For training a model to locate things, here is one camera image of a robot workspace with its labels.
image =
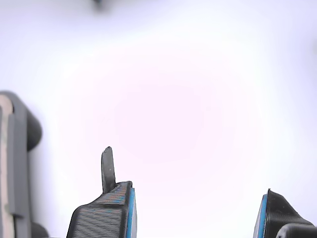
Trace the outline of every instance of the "dark object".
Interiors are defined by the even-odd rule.
[[[254,238],[317,238],[317,228],[302,218],[280,194],[263,196]]]
[[[269,190],[267,193],[265,238],[275,238],[281,227],[288,223],[313,226],[311,222],[302,218],[282,195]]]
[[[71,218],[67,238],[134,238],[136,206],[132,182],[115,182],[112,149],[101,159],[103,193],[78,207]]]
[[[30,217],[27,152],[40,141],[37,119],[13,93],[0,92],[0,238],[46,238]]]
[[[317,228],[311,225],[289,223],[277,233],[277,238],[317,238]]]

